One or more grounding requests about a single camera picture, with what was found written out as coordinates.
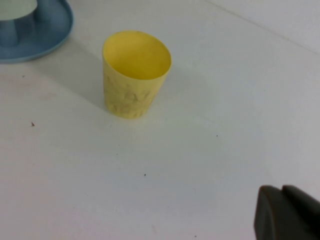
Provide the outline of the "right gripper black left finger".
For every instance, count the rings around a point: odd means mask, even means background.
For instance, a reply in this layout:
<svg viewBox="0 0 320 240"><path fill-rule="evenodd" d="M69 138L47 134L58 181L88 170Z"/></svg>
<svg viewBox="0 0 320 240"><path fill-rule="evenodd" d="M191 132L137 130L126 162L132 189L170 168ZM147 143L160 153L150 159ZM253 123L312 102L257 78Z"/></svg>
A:
<svg viewBox="0 0 320 240"><path fill-rule="evenodd" d="M282 189L271 185L259 188L253 227L257 240L320 238L320 225L308 225Z"/></svg>

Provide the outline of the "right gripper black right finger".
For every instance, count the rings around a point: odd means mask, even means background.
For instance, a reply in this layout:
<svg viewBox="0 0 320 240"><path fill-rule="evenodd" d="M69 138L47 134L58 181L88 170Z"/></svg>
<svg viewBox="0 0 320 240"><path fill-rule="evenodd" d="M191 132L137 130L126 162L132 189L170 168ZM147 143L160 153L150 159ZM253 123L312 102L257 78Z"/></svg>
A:
<svg viewBox="0 0 320 240"><path fill-rule="evenodd" d="M320 224L320 202L293 185L284 185L282 192L308 225Z"/></svg>

